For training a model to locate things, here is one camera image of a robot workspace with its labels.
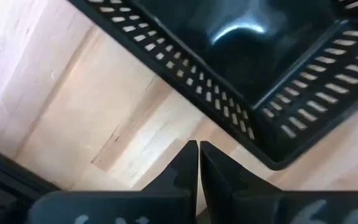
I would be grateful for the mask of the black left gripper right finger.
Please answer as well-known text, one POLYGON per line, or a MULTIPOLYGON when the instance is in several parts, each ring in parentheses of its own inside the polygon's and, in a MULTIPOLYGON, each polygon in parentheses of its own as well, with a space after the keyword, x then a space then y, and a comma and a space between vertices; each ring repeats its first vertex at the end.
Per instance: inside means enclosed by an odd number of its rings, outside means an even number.
POLYGON ((358 224, 358 191, 282 190, 208 141, 200 170, 212 224, 358 224))

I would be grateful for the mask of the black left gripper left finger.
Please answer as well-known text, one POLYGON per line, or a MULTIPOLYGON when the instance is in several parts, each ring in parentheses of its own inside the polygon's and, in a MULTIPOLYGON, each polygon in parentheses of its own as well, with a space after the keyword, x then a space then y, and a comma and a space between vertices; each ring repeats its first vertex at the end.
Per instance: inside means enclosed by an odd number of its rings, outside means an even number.
POLYGON ((198 145, 188 141, 142 190, 56 191, 36 201, 28 224, 195 224, 198 145))

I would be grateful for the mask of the black plastic slotted basket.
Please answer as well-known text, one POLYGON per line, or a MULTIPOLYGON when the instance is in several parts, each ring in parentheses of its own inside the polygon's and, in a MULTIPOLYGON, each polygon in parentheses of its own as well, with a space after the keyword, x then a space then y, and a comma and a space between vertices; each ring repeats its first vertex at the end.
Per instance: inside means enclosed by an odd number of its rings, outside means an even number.
POLYGON ((68 0, 281 170, 358 110, 358 0, 68 0))

